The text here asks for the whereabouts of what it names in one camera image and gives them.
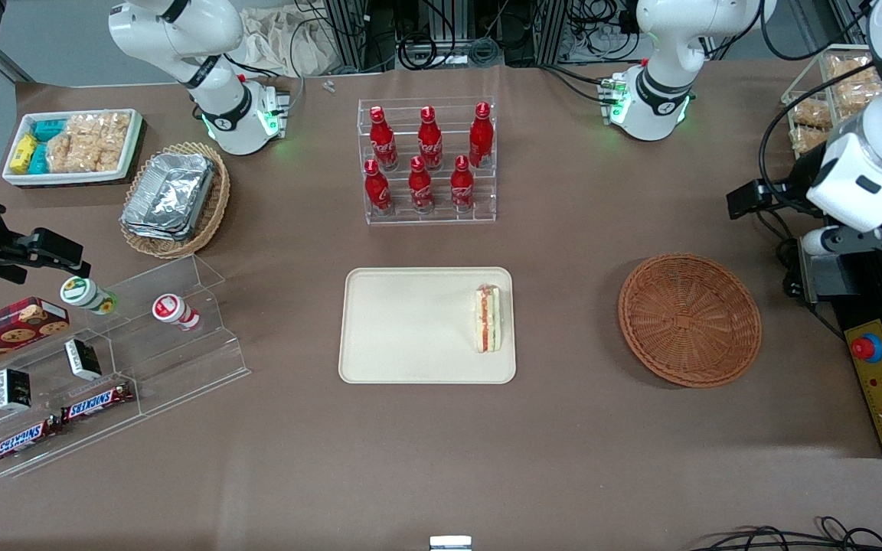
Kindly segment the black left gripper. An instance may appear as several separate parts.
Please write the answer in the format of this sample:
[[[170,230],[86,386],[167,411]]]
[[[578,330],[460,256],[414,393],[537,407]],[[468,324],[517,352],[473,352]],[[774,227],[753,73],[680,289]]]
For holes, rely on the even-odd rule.
[[[818,145],[800,154],[793,166],[793,191],[795,202],[804,207],[813,217],[823,217],[822,209],[809,201],[809,189],[815,186],[822,166],[826,145]],[[769,190],[763,179],[753,179],[726,195],[726,208],[729,220],[739,220],[746,215],[770,212],[782,208],[781,203]]]

